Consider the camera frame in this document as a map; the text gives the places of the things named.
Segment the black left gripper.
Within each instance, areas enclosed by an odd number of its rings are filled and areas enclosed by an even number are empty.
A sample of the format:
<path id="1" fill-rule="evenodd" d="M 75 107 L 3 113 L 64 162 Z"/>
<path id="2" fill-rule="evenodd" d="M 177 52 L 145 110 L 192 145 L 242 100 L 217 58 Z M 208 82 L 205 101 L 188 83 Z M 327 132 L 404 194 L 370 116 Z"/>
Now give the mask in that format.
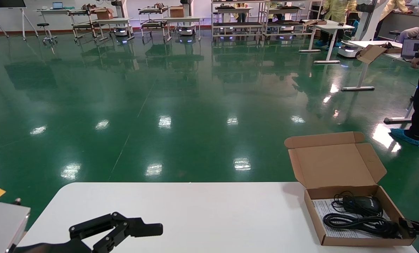
<path id="1" fill-rule="evenodd" d="M 163 234 L 161 223 L 144 223 L 142 218 L 127 218 L 118 212 L 106 214 L 70 227 L 70 239 L 61 244 L 39 243 L 16 247 L 15 253 L 92 253 L 81 240 L 109 231 L 93 246 L 94 253 L 110 253 L 128 237 L 151 237 Z"/>

